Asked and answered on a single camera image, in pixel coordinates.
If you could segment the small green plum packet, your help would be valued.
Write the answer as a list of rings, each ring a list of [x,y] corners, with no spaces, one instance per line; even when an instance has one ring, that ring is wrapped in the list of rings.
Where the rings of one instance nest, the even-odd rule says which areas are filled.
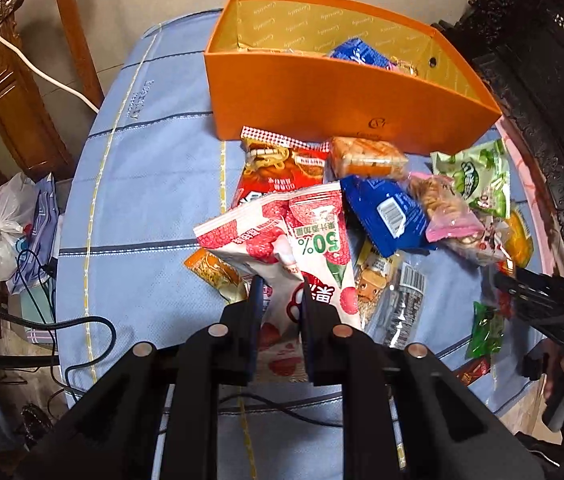
[[[504,318],[495,307],[475,301],[473,304],[472,334],[466,357],[480,359],[498,353],[502,347]]]

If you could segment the red white strawberry pouch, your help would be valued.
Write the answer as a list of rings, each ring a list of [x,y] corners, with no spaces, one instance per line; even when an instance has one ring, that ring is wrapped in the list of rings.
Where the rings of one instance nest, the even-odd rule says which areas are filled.
[[[251,282],[265,281],[258,382],[304,382],[299,330],[303,290],[333,306],[340,322],[361,326],[355,272],[337,181],[270,193],[195,226],[202,248]]]

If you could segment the blue cookie bag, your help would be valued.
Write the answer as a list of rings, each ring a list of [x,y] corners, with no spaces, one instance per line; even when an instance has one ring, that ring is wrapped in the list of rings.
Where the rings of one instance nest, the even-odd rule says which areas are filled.
[[[399,183],[348,176],[340,179],[339,184],[350,209],[381,256],[388,258],[398,250],[435,249],[426,237],[427,215]]]

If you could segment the green jelly drink pouch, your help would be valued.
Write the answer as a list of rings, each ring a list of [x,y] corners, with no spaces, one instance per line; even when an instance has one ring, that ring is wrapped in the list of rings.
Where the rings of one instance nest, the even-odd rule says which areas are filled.
[[[496,218],[510,217],[511,174],[501,139],[453,155],[433,152],[431,162],[434,174],[450,178],[454,191],[472,209]]]

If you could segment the red noodle snack bag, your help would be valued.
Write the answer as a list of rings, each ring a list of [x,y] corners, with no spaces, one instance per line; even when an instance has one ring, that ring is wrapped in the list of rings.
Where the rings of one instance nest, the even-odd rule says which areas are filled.
[[[242,128],[245,165],[232,206],[269,193],[284,193],[321,184],[329,143],[309,143],[257,128]]]

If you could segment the clear barcode snack packet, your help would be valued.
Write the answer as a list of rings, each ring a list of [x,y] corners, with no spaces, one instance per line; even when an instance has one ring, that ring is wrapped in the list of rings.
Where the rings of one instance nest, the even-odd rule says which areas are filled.
[[[421,314],[426,276],[416,266],[403,262],[399,266],[397,283],[389,296],[389,311],[384,323],[382,344],[392,349],[403,350],[416,331]]]

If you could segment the yellow wrapped cake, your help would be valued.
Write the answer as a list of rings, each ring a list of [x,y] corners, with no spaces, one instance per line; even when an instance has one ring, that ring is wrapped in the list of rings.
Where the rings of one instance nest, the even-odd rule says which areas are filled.
[[[506,219],[506,225],[509,229],[509,235],[504,248],[506,248],[506,252],[512,258],[515,266],[526,268],[534,253],[534,243],[532,242],[532,233],[516,207],[511,207],[510,217]]]

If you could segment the yellow peanut bar packet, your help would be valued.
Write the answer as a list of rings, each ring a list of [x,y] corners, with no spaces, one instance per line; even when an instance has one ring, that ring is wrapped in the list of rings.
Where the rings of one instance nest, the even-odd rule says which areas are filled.
[[[378,306],[387,298],[402,259],[402,252],[383,257],[370,240],[363,242],[355,263],[355,289],[362,328],[367,327]]]

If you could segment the cartoon candy clear packet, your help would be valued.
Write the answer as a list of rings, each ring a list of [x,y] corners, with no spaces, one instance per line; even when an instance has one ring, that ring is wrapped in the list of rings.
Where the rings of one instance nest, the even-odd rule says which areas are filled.
[[[511,235],[511,229],[506,220],[484,214],[480,214],[478,219],[483,222],[482,232],[461,238],[446,238],[444,245],[477,266],[490,266],[509,260],[510,255],[504,245]]]

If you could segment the pink biscuit bag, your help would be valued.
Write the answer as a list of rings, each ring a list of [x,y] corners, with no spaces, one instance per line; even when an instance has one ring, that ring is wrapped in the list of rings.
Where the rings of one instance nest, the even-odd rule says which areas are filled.
[[[425,234],[430,243],[482,235],[485,231],[466,200],[453,188],[450,178],[410,172],[408,192],[427,215]]]

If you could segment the clear wrapped sandwich cake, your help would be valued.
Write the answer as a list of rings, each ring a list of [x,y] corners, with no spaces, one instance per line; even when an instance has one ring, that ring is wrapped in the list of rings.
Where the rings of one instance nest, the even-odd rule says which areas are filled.
[[[329,161],[338,179],[357,176],[401,180],[408,174],[408,157],[387,141],[335,136]]]

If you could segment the light blue tablecloth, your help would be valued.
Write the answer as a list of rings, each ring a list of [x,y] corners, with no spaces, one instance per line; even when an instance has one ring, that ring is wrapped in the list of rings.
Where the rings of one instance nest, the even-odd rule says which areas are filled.
[[[55,300],[58,354],[70,384],[88,389],[133,344],[181,344],[220,317],[223,298],[184,261],[194,228],[231,203],[244,165],[215,133],[204,48],[219,18],[201,11],[137,41],[85,140],[62,226]],[[222,479],[338,479],[343,433],[336,387],[255,382],[223,388]]]

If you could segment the white plastic bag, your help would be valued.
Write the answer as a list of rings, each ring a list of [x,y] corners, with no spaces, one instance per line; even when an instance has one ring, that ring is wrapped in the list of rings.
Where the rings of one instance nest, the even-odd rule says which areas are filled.
[[[0,186],[0,282],[16,271],[17,244],[32,229],[38,196],[38,188],[21,172]]]

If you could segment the orange cardboard box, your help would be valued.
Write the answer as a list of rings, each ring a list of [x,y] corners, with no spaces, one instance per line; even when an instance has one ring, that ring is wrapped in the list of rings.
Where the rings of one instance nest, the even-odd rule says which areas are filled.
[[[216,135],[386,140],[457,153],[500,117],[439,30],[351,0],[229,0],[204,52]]]

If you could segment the brown wooden chair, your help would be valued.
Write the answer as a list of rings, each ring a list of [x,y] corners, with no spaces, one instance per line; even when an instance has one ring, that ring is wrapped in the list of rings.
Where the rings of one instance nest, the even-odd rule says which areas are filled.
[[[85,99],[99,107],[104,93],[82,28],[76,0],[55,0],[76,74]],[[49,172],[69,178],[76,164],[47,113],[32,68],[1,43],[19,47],[15,12],[24,0],[0,0],[0,136],[28,177]]]

